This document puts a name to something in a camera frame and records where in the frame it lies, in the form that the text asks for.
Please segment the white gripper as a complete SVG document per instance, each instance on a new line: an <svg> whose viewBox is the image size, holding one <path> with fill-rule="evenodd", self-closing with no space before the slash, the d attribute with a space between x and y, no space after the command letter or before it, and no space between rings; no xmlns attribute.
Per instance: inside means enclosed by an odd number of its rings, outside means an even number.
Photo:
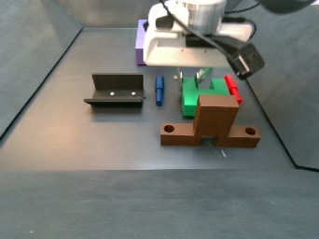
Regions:
<svg viewBox="0 0 319 239"><path fill-rule="evenodd" d="M148 66L175 66L173 81L181 91L183 67L203 67L196 83L212 68L228 65L227 57L248 44L253 25L223 22L225 3L157 3L148 12L143 60Z"/></svg>

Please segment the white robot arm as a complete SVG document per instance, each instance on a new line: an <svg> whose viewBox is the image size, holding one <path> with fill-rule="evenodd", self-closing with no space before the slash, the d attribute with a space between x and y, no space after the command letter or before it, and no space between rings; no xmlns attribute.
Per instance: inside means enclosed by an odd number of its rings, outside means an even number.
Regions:
<svg viewBox="0 0 319 239"><path fill-rule="evenodd" d="M149 66L215 67L227 64L247 79L264 68L257 48L273 34L275 20L315 0L256 0L251 20L227 16L228 0L159 0L148 12L143 60Z"/></svg>

